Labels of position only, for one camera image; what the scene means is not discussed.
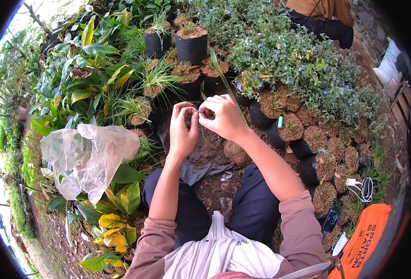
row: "wooden pallet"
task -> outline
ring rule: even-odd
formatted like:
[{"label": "wooden pallet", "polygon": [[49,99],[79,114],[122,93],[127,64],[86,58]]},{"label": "wooden pallet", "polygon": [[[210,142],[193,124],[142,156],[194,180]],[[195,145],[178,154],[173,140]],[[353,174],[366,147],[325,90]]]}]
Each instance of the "wooden pallet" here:
[{"label": "wooden pallet", "polygon": [[407,84],[404,83],[398,88],[395,100],[392,103],[392,112],[403,130],[407,130],[407,120],[409,119],[409,105],[411,105],[411,92]]}]

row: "flowering shrub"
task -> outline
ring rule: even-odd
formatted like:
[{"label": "flowering shrub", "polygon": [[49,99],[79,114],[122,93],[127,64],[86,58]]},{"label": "flowering shrub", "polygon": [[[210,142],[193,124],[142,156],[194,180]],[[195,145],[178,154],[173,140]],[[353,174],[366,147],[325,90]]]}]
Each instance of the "flowering shrub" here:
[{"label": "flowering shrub", "polygon": [[337,120],[359,127],[359,118],[374,119],[381,94],[360,82],[354,54],[345,58],[331,40],[319,42],[304,26],[296,30],[268,1],[183,0],[188,15],[209,33],[210,41],[231,53],[231,66],[241,72],[244,94],[259,98],[261,87],[274,91],[286,84],[322,122]]}]

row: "orange bag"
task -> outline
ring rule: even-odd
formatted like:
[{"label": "orange bag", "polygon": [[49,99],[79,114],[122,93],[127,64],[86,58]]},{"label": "orange bag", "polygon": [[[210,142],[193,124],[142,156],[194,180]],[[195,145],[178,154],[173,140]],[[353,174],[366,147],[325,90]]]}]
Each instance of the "orange bag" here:
[{"label": "orange bag", "polygon": [[[388,204],[372,204],[362,211],[353,236],[345,245],[340,262],[346,279],[355,279],[363,264],[376,248],[387,224],[392,207]],[[334,269],[328,279],[340,279],[340,272]]]}]

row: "brown clothing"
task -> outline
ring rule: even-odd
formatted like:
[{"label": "brown clothing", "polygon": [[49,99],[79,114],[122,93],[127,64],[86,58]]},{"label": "brown clothing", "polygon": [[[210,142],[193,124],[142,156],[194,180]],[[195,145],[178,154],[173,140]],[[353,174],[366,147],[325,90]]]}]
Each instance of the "brown clothing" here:
[{"label": "brown clothing", "polygon": [[[297,13],[309,16],[319,0],[288,0],[287,8],[291,8]],[[348,0],[320,0],[311,17],[329,21],[335,15],[337,20],[342,21],[348,27],[354,26],[354,16],[350,11]]]},{"label": "brown clothing", "polygon": [[[280,245],[280,254],[284,260],[274,278],[325,262],[321,228],[314,217],[315,209],[309,191],[281,202],[278,209],[284,239]],[[135,256],[124,278],[162,278],[166,268],[164,257],[175,249],[175,228],[175,222],[147,218],[137,241]]]}]

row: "left hand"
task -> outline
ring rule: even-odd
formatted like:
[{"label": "left hand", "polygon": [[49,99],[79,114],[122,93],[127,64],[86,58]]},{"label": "left hand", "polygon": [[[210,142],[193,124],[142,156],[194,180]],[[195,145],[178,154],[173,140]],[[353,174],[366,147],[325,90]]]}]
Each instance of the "left hand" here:
[{"label": "left hand", "polygon": [[[192,114],[190,131],[185,125],[185,117]],[[170,151],[174,159],[183,161],[195,148],[198,138],[199,114],[192,103],[177,103],[173,107],[172,120],[170,123]]]}]

